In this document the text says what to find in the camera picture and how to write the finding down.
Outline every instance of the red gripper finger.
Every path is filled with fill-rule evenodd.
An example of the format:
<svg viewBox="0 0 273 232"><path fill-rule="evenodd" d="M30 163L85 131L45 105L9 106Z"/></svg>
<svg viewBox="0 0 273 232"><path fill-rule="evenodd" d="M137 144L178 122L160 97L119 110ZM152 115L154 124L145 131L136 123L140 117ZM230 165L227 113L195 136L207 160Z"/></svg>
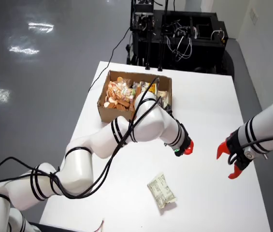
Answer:
<svg viewBox="0 0 273 232"><path fill-rule="evenodd" d="M185 155L190 155L193 152L193 147L194 147L194 143L191 140L190 146L188 146L188 148L185 150L184 154Z"/></svg>
<svg viewBox="0 0 273 232"><path fill-rule="evenodd" d="M222 153L227 153L230 155L230 151L228 149L228 146L227 146L227 142L223 142L222 144L220 144L220 146L218 147L218 150L217 150L217 159L220 158L220 156L222 155Z"/></svg>
<svg viewBox="0 0 273 232"><path fill-rule="evenodd" d="M233 180L237 178L241 173L242 171L236 165L234 165L234 173L231 173L229 175L229 178Z"/></svg>

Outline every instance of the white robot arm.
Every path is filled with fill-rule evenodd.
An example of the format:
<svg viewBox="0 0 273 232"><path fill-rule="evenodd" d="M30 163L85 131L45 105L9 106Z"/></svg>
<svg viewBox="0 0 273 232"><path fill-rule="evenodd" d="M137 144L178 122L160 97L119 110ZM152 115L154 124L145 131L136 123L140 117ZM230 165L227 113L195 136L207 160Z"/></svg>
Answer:
<svg viewBox="0 0 273 232"><path fill-rule="evenodd" d="M157 138L170 146L177 156L192 153L193 142L185 127L157 105L154 94L145 92L139 95L135 100L135 108L138 108L136 118L139 120L134 125L120 116L99 132L71 141L66 148L62 170L57 172L51 164L42 163L23 174L24 178L1 182L0 231L9 231L7 222L10 202L18 210L25 210L53 195L78 199L92 194L92 185L100 180L98 178L93 183L93 153L102 159L113 154L108 162L110 163L114 157L113 152L120 149L120 144L146 142ZM38 174L40 171L53 178Z"/></svg>
<svg viewBox="0 0 273 232"><path fill-rule="evenodd" d="M234 164L230 179L237 178L249 163L273 150L273 104L234 131L217 151L229 154L228 163Z"/></svg>

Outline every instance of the white table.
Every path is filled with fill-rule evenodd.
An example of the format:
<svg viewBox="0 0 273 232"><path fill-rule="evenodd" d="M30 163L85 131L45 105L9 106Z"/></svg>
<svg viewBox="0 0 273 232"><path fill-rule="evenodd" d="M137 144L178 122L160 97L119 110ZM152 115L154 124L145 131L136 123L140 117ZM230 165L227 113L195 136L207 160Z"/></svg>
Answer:
<svg viewBox="0 0 273 232"><path fill-rule="evenodd" d="M94 79L106 65L100 62ZM81 200L51 197L41 224L91 232L105 219L104 232L270 231L254 164L239 178L230 180L233 166L227 164L228 155L216 160L219 144L243 123L230 76L158 72L154 68L147 71L144 67L111 63L89 92L72 139L92 134L105 125L97 100L108 70L171 77L173 115L193 139L193 154L176 157L160 140L130 144L114 158L101 189ZM95 178L106 162L93 155ZM147 188L160 172L164 172L178 199L162 211Z"/></svg>

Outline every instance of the cardboard box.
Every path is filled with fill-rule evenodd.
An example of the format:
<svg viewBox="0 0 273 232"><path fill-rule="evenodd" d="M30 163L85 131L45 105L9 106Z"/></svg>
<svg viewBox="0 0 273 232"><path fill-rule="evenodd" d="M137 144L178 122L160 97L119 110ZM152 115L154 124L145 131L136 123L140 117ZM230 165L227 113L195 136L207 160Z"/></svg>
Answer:
<svg viewBox="0 0 273 232"><path fill-rule="evenodd" d="M102 89L102 93L98 100L98 110L101 117L102 122L111 122L118 116L125 117L126 120L132 119L132 115L134 112L131 111L120 111L117 109L108 109L104 108L106 91L108 88L108 84L110 81L116 81L117 77L121 76L124 79L130 79L133 82L146 81L151 83L152 80L158 76L160 79L159 82L159 90L168 91L169 93L169 104L172 105L172 79L166 76L153 75L153 74L144 74L144 73L132 73L132 72L117 72L117 71L109 71Z"/></svg>

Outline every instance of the food packet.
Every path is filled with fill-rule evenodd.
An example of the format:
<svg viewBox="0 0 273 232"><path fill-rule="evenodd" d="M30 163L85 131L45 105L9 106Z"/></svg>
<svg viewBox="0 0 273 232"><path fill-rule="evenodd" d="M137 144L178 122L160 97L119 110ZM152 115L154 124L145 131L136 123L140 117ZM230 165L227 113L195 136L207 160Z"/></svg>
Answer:
<svg viewBox="0 0 273 232"><path fill-rule="evenodd" d="M122 79L122 81L110 81L107 88L107 95L112 97L114 100L123 100L126 102L133 102L133 96L135 91L129 88L130 80Z"/></svg>
<svg viewBox="0 0 273 232"><path fill-rule="evenodd" d="M142 92L145 92L145 90L149 87L149 85L150 85L150 83L148 83L148 82L146 82L146 81L141 81L140 83L134 82L132 88L133 88L133 89L137 89L137 87L140 86L141 89L142 89ZM155 94L155 95L157 94L157 84L156 84L156 83L154 83L154 84L150 87L149 92L152 92L152 93Z"/></svg>
<svg viewBox="0 0 273 232"><path fill-rule="evenodd" d="M147 186L154 196L159 209L163 209L167 203L177 200L168 187L163 173L158 174Z"/></svg>
<svg viewBox="0 0 273 232"><path fill-rule="evenodd" d="M168 91L158 91L158 97L161 97L160 99L160 105L164 109L167 104L169 103L169 93Z"/></svg>

